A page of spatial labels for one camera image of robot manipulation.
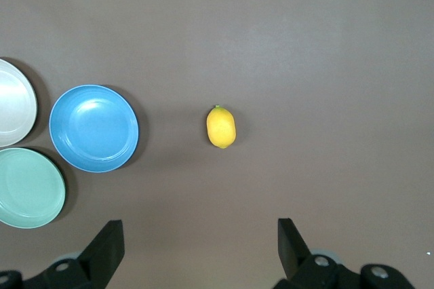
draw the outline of blue bowl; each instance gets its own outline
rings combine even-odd
[[[53,106],[50,136],[59,154],[86,172],[121,167],[138,143],[138,122],[117,92],[101,85],[80,85]]]

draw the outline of plate rim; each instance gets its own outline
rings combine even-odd
[[[58,207],[56,206],[56,209],[53,209],[53,214],[54,215],[53,215],[52,218],[48,218],[47,221],[44,221],[44,223],[40,223],[37,226],[17,225],[17,224],[13,224],[13,223],[9,223],[7,221],[4,221],[2,218],[0,218],[0,221],[2,223],[4,223],[4,224],[8,225],[8,226],[19,228],[19,229],[35,229],[35,228],[39,228],[39,227],[48,225],[50,222],[52,222],[54,219],[56,219],[59,216],[59,214],[63,210],[65,202],[66,202],[66,183],[65,183],[65,179],[64,179],[64,177],[62,175],[62,172],[60,171],[60,169],[58,168],[58,166],[49,157],[47,157],[46,155],[44,155],[44,154],[42,154],[42,153],[40,153],[40,152],[38,152],[36,150],[32,150],[32,149],[28,149],[28,148],[21,148],[21,147],[6,148],[6,149],[0,150],[0,155],[2,155],[3,153],[5,153],[6,151],[24,151],[24,152],[30,153],[32,155],[41,157],[44,161],[47,162],[47,164],[49,166],[54,167],[55,171],[57,171],[57,174],[58,174],[58,180],[59,180],[59,182],[62,183],[61,190],[59,192],[61,204],[59,204]]]
[[[121,101],[123,101],[124,103],[125,103],[125,105],[129,108],[129,110],[130,110],[130,112],[131,112],[131,116],[133,116],[134,117],[134,124],[135,124],[135,132],[134,132],[134,137],[133,137],[133,141],[132,141],[132,143],[131,143],[131,147],[133,147],[134,149],[132,150],[132,152],[131,152],[131,154],[129,154],[128,156],[127,156],[127,159],[123,162],[123,163],[121,163],[121,164],[119,164],[118,166],[115,166],[114,168],[105,168],[105,169],[103,169],[103,170],[91,170],[91,168],[84,168],[84,167],[81,167],[81,166],[79,166],[79,165],[77,165],[76,163],[73,163],[73,162],[71,162],[69,159],[67,159],[65,156],[64,156],[64,154],[61,152],[61,150],[58,148],[58,146],[56,145],[56,141],[54,140],[54,137],[53,137],[53,130],[52,130],[52,119],[53,119],[53,114],[55,113],[55,109],[56,109],[56,107],[58,106],[58,104],[59,104],[59,102],[61,102],[62,101],[62,99],[65,97],[65,96],[67,96],[68,94],[70,94],[71,92],[74,92],[74,91],[77,91],[77,90],[81,90],[81,89],[85,89],[85,88],[88,88],[88,89],[92,89],[92,88],[98,88],[98,89],[102,89],[102,90],[104,90],[104,91],[107,91],[107,92],[110,92],[110,93],[112,93],[112,94],[114,94],[116,97],[118,97],[118,98],[120,98],[121,99]],[[118,168],[120,168],[121,166],[123,166],[125,163],[127,163],[127,161],[132,157],[132,155],[134,154],[134,152],[136,151],[136,149],[137,149],[137,145],[138,145],[138,141],[139,141],[139,137],[140,137],[140,131],[139,131],[139,125],[138,125],[138,120],[137,120],[137,116],[136,116],[136,113],[134,112],[134,110],[133,110],[133,108],[132,108],[132,106],[131,106],[131,104],[119,93],[119,92],[117,92],[117,91],[115,91],[115,90],[113,90],[113,89],[110,89],[109,87],[107,87],[107,86],[105,86],[105,85],[99,85],[99,84],[82,84],[82,85],[77,85],[77,86],[75,86],[75,87],[73,87],[73,88],[71,88],[71,89],[69,89],[69,90],[67,90],[67,91],[65,91],[61,96],[59,96],[59,98],[56,100],[56,102],[54,103],[54,105],[53,105],[53,107],[52,107],[52,110],[51,110],[51,112],[50,112],[50,118],[49,118],[49,121],[48,121],[48,128],[49,128],[49,133],[50,133],[50,138],[51,138],[51,140],[52,140],[52,142],[53,142],[53,145],[54,145],[54,147],[56,148],[56,150],[57,150],[57,152],[60,154],[60,156],[66,161],[66,162],[68,162],[69,164],[71,164],[73,167],[75,167],[75,168],[77,168],[77,169],[80,169],[80,170],[83,170],[83,171],[85,171],[85,172],[92,172],[92,173],[97,173],[97,174],[99,174],[99,173],[103,173],[103,172],[111,172],[111,171],[113,171],[113,170],[116,170],[116,169],[118,169]]]
[[[9,69],[9,71],[6,70],[5,72],[16,77],[21,82],[21,84],[26,88],[26,93],[29,95],[29,97],[31,97],[32,116],[31,116],[31,123],[29,123],[29,128],[26,132],[24,132],[24,135],[21,137],[16,137],[16,139],[14,139],[13,142],[9,141],[7,144],[1,144],[1,142],[0,142],[0,148],[14,145],[14,144],[20,142],[26,136],[28,136],[28,134],[31,132],[31,130],[35,126],[35,122],[36,122],[36,118],[37,118],[37,114],[38,114],[38,100],[37,100],[37,96],[36,96],[36,91],[35,91],[32,83],[30,82],[30,80],[26,77],[26,75],[24,75],[24,73],[22,71],[20,71],[20,69],[18,67],[16,67],[12,63],[0,58],[0,66],[2,64],[4,64]]]

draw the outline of yellow lemon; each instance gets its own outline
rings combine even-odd
[[[208,114],[206,128],[211,143],[216,147],[224,149],[235,141],[235,120],[228,110],[219,105]]]

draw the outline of mint green plate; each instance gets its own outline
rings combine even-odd
[[[17,228],[37,228],[53,221],[65,201],[59,169],[30,149],[0,151],[0,221]]]

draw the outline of blue plate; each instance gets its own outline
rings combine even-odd
[[[136,150],[138,123],[128,102],[101,85],[80,85],[56,101],[50,136],[59,154],[86,172],[109,172]]]
[[[0,221],[17,228],[37,228],[54,220],[65,201],[59,169],[29,149],[0,151]]]

